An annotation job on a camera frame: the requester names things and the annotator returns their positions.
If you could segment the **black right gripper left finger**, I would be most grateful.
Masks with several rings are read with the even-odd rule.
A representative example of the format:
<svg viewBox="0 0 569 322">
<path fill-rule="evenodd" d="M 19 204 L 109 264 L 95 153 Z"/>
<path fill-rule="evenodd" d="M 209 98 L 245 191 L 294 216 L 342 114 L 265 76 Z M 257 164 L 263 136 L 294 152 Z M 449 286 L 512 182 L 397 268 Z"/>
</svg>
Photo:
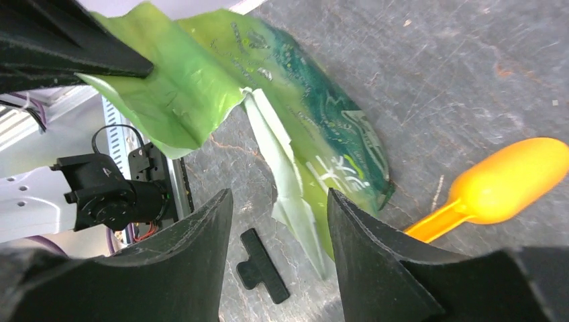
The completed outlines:
<svg viewBox="0 0 569 322">
<path fill-rule="evenodd" d="M 233 195 L 110 257 L 1 250 L 2 321 L 217 321 Z"/>
</svg>

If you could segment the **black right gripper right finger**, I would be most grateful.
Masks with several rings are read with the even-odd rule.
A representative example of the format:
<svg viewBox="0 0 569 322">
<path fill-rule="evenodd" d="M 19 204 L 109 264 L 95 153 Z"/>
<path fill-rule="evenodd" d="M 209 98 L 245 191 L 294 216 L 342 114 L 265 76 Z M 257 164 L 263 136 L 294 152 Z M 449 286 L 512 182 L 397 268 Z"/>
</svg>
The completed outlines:
<svg viewBox="0 0 569 322">
<path fill-rule="evenodd" d="M 567 321 L 568 248 L 465 256 L 409 237 L 341 192 L 327 201 L 346 321 Z"/>
</svg>

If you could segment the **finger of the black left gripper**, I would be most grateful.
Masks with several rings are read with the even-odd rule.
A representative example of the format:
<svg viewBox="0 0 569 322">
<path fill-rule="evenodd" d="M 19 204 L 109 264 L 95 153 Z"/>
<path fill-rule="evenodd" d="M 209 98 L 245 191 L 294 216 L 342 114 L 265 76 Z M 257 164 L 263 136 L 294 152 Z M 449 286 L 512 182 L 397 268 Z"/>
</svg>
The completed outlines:
<svg viewBox="0 0 569 322">
<path fill-rule="evenodd" d="M 145 78 L 154 65 L 78 1 L 1 2 L 1 93 L 80 84 L 78 74 Z"/>
</svg>

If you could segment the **orange plastic scoop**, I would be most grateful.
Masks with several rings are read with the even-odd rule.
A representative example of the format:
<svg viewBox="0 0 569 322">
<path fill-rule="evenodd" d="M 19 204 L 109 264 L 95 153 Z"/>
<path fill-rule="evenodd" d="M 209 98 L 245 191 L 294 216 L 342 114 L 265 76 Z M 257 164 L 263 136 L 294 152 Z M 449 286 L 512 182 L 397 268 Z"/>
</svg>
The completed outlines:
<svg viewBox="0 0 569 322">
<path fill-rule="evenodd" d="M 568 145 L 554 138 L 516 142 L 463 172 L 451 185 L 446 204 L 406 228 L 430 243 L 463 223 L 507 221 L 563 181 Z"/>
</svg>

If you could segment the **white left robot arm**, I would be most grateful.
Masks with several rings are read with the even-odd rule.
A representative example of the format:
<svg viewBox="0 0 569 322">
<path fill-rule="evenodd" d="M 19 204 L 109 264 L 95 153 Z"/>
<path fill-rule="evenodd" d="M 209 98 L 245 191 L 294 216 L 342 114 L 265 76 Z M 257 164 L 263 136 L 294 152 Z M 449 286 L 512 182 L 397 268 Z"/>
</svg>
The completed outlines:
<svg viewBox="0 0 569 322">
<path fill-rule="evenodd" d="M 153 64 L 76 1 L 1 2 L 1 92 L 79 83 L 80 74 L 146 78 Z M 162 182 L 126 179 L 113 158 L 58 158 L 1 179 L 1 241 L 153 223 L 170 207 Z"/>
</svg>

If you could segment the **black bag clip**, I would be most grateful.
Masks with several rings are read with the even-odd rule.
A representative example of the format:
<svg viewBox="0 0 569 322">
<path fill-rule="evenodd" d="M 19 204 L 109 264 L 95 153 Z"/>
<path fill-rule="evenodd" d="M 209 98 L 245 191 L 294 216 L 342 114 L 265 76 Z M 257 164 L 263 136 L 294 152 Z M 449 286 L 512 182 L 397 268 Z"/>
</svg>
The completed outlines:
<svg viewBox="0 0 569 322">
<path fill-rule="evenodd" d="M 236 266 L 238 276 L 246 290 L 252 290 L 259 284 L 266 287 L 267 292 L 276 305 L 290 297 L 281 275 L 273 264 L 257 231 L 250 228 L 240 235 L 243 246 L 248 253 L 248 259 Z"/>
</svg>

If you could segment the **green litter bag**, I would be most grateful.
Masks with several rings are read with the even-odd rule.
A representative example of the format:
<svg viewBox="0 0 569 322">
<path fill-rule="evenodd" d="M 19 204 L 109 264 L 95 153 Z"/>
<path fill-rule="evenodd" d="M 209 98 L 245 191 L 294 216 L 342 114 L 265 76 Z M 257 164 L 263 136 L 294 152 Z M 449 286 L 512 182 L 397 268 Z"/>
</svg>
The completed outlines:
<svg viewBox="0 0 569 322">
<path fill-rule="evenodd" d="M 169 158 L 198 150 L 242 108 L 274 177 L 272 217 L 327 278 L 328 190 L 378 215 L 395 189 L 365 112 L 288 33 L 261 19 L 218 9 L 173 20 L 149 2 L 95 19 L 154 68 L 146 78 L 82 80 Z"/>
</svg>

